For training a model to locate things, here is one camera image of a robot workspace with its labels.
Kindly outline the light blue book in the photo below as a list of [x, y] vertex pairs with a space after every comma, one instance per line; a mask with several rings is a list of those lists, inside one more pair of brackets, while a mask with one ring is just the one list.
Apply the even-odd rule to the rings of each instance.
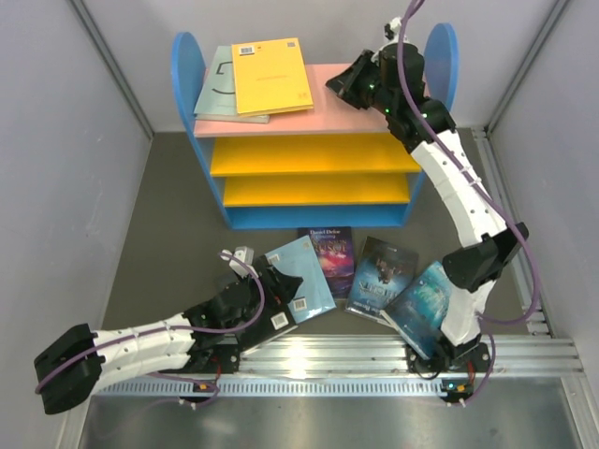
[[267, 260], [285, 275], [301, 277], [302, 283], [289, 309], [298, 324], [332, 311], [336, 303], [308, 236], [266, 253]]

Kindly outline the black glossy book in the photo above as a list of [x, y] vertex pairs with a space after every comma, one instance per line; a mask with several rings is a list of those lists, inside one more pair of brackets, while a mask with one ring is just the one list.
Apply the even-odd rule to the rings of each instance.
[[[273, 264], [268, 261], [265, 255], [260, 256], [254, 262], [254, 269], [259, 275], [259, 280], [261, 276], [265, 277], [270, 289], [273, 287], [270, 273], [271, 266]], [[265, 310], [263, 308], [262, 313], [251, 326], [236, 333], [236, 339], [242, 353], [253, 351], [260, 345], [274, 340], [297, 327], [290, 309], [291, 301], [288, 304], [281, 304], [281, 308], [278, 310]]]

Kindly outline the purple Robinson Crusoe book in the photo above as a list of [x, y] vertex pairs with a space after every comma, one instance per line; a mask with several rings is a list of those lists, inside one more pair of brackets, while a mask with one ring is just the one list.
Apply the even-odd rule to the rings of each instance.
[[347, 298], [355, 274], [352, 229], [301, 227], [299, 237], [308, 236], [334, 298]]

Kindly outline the yellow book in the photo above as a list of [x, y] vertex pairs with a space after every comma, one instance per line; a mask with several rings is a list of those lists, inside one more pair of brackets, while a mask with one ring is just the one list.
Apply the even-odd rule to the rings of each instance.
[[314, 107], [297, 38], [234, 44], [231, 51], [239, 115], [271, 115]]

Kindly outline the grey-green book with black arc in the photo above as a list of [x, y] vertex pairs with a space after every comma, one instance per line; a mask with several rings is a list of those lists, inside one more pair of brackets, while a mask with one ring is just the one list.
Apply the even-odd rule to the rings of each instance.
[[269, 115], [242, 117], [237, 112], [235, 82], [230, 46], [219, 46], [204, 78], [195, 106], [201, 121], [259, 123], [270, 121]]

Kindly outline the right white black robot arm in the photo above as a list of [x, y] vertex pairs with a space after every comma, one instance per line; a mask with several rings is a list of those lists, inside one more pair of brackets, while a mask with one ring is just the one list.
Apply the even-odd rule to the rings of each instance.
[[519, 250], [505, 221], [482, 198], [447, 107], [425, 93], [425, 61], [416, 46], [365, 50], [327, 87], [355, 109], [376, 109], [441, 197], [460, 247], [430, 264], [382, 315], [424, 365], [459, 370], [481, 339], [479, 317], [504, 267]]

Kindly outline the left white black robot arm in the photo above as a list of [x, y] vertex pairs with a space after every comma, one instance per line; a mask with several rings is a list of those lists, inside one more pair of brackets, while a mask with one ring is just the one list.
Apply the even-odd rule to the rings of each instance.
[[72, 326], [34, 360], [45, 414], [147, 374], [235, 372], [242, 353], [297, 327], [290, 303], [303, 282], [261, 256], [213, 298], [165, 320], [112, 331]]

